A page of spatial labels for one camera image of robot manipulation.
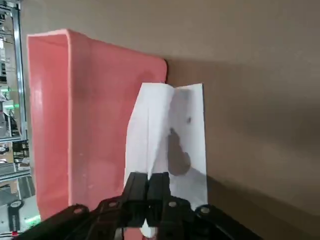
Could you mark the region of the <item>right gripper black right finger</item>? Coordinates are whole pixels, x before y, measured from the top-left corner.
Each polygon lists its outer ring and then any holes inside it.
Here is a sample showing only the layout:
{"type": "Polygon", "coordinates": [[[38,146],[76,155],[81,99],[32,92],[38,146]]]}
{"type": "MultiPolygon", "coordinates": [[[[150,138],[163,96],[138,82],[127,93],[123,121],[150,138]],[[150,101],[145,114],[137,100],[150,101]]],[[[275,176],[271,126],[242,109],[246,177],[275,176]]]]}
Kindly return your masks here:
{"type": "Polygon", "coordinates": [[[261,237],[210,204],[192,210],[188,200],[171,195],[169,173],[152,174],[147,192],[147,224],[157,240],[260,240],[261,237]]]}

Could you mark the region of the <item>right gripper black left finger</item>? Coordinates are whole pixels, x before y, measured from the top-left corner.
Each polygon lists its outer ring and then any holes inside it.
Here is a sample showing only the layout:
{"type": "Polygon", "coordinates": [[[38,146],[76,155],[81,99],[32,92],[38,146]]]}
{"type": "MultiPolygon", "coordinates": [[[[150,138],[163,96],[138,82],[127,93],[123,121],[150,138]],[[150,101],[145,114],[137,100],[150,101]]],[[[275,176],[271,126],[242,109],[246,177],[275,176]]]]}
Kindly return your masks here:
{"type": "Polygon", "coordinates": [[[16,240],[113,240],[117,230],[140,228],[148,209],[148,177],[132,172],[121,195],[102,200],[96,209],[75,204],[56,213],[16,240]]]}

